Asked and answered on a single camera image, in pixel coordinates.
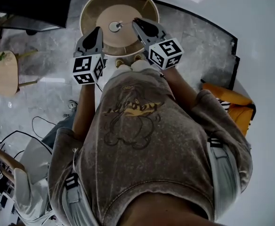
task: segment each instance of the gray marble floor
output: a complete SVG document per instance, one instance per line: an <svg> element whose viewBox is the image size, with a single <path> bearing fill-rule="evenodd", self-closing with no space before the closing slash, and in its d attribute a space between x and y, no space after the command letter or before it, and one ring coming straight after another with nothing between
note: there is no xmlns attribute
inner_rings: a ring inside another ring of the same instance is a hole
<svg viewBox="0 0 275 226"><path fill-rule="evenodd" d="M19 61L19 82L37 78L40 81L21 88L14 97L0 96L0 140L14 130L35 136L32 118L40 116L53 123L62 120L68 112L67 101L78 100L80 86L71 78L69 60L73 57L75 43L80 38L79 18L88 0L72 0L66 29L57 29L28 36L24 31L4 30L0 51L12 50L22 54L32 49L38 52ZM176 37L185 50L178 70L196 90L200 79L227 85L231 78L235 57L230 51L232 38L214 26L182 11L157 5L161 24ZM115 70L114 59L108 58L104 76L99 85L103 87ZM96 88L96 104L101 91ZM34 120L36 133L43 137L52 125L40 119ZM14 156L23 150L29 137L21 134L11 136L4 149Z"/></svg>

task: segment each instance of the shoe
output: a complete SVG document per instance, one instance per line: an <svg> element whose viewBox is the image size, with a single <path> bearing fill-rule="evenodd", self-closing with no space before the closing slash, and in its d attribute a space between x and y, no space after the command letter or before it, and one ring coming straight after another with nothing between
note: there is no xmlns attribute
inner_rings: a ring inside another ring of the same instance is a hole
<svg viewBox="0 0 275 226"><path fill-rule="evenodd" d="M74 100L68 101L67 107L70 111L73 110L74 108L76 108L77 106L78 106L78 103L76 101L74 101Z"/></svg>
<svg viewBox="0 0 275 226"><path fill-rule="evenodd" d="M124 65L125 62L121 58L116 59L115 61L115 67L119 68L121 65Z"/></svg>
<svg viewBox="0 0 275 226"><path fill-rule="evenodd" d="M138 61L138 60L143 60L142 56L137 54L134 56L134 62Z"/></svg>

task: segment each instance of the person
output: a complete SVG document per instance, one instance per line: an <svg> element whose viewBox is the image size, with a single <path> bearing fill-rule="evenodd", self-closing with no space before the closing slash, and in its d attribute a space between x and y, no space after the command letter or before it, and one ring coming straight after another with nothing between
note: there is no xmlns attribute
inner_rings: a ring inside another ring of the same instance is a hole
<svg viewBox="0 0 275 226"><path fill-rule="evenodd" d="M197 94L175 67L134 61L116 60L97 111L95 86L83 85L72 130L58 130L49 168L56 216L72 226L217 225L208 139L227 144L242 192L250 144L209 91Z"/></svg>
<svg viewBox="0 0 275 226"><path fill-rule="evenodd" d="M73 126L77 103L70 100L68 108L72 111L71 114L65 114L65 119L42 139L43 144L51 149L53 149L57 130L60 127L72 128ZM51 155L47 149L36 139L32 139L28 144L21 162L0 150L0 161L5 163L13 173L3 167L0 170L14 184L15 209L25 225L41 225L54 215L49 204L47 183L50 158Z"/></svg>

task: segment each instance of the black cable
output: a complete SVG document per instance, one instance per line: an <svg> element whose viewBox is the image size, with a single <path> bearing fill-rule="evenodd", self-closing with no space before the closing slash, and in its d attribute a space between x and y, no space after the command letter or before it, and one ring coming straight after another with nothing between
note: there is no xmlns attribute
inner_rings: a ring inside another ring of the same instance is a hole
<svg viewBox="0 0 275 226"><path fill-rule="evenodd" d="M99 90L100 90L101 92L103 92L103 90L101 89L101 87L100 87L98 84L96 84L96 85L98 86Z"/></svg>
<svg viewBox="0 0 275 226"><path fill-rule="evenodd" d="M20 153L23 153L23 152L24 152L24 150L20 151L20 152L17 153L17 154L15 155L15 157L13 157L13 158L15 159Z"/></svg>
<svg viewBox="0 0 275 226"><path fill-rule="evenodd" d="M44 118L42 118L42 117L40 117L40 116L35 116L35 117L32 119L32 129L33 129L33 132L35 133L36 136L38 136L38 135L37 135L37 133L35 132L34 126L33 126L33 121L34 121L35 118L43 119L44 121L46 121L46 122L48 122L48 123L53 124L53 125L56 126L56 124L54 124L54 123L52 123L52 122L49 122L49 121L47 121L46 119L44 119Z"/></svg>
<svg viewBox="0 0 275 226"><path fill-rule="evenodd" d="M25 132L19 131L19 130L16 130L16 131L10 133L9 135L7 135L7 136L0 142L0 144L3 143L4 140L6 140L9 136L13 135L13 134L16 133L16 132L25 134L25 135L27 135L27 136L29 136L29 137L31 137L31 138L36 139L37 141L39 141L39 142L48 150L48 152L49 152L50 154L52 154L52 152L48 149L48 147L47 147L43 142L41 142L39 139L37 139L36 137L33 137L33 136L31 136L31 135L29 135L29 134L27 134L27 133L25 133Z"/></svg>

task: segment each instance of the wooden table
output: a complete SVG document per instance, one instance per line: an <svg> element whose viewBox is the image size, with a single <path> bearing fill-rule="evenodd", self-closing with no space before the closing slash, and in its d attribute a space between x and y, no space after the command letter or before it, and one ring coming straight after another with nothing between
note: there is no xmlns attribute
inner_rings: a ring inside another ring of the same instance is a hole
<svg viewBox="0 0 275 226"><path fill-rule="evenodd" d="M37 83L37 81L18 84L18 58L12 51L4 51L5 56L0 61L0 95L13 96L19 87Z"/></svg>

